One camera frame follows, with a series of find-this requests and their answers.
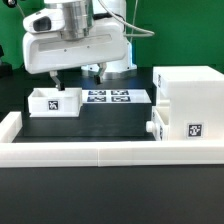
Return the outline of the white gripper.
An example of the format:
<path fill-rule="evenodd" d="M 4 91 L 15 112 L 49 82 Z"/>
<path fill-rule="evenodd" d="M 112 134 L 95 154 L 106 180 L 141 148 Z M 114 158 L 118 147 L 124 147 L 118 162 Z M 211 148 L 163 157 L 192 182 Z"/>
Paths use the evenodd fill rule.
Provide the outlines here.
<path fill-rule="evenodd" d="M 31 74 L 49 72 L 58 91 L 59 70 L 98 64 L 101 84 L 108 62 L 126 56 L 123 28 L 112 18 L 94 20 L 88 7 L 46 7 L 23 20 L 23 59 Z"/>

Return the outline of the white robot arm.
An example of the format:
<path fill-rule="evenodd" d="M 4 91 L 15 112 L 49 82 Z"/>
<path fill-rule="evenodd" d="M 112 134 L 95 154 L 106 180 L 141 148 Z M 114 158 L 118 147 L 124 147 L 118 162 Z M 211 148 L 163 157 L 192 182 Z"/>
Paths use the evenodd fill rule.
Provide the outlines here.
<path fill-rule="evenodd" d="M 125 58 L 129 25 L 107 10 L 97 19 L 92 0 L 44 0 L 45 8 L 23 20 L 25 69 L 31 74 L 48 72 L 60 91 L 57 78 L 64 69 L 99 66 L 94 81 L 100 84 L 107 63 Z"/>

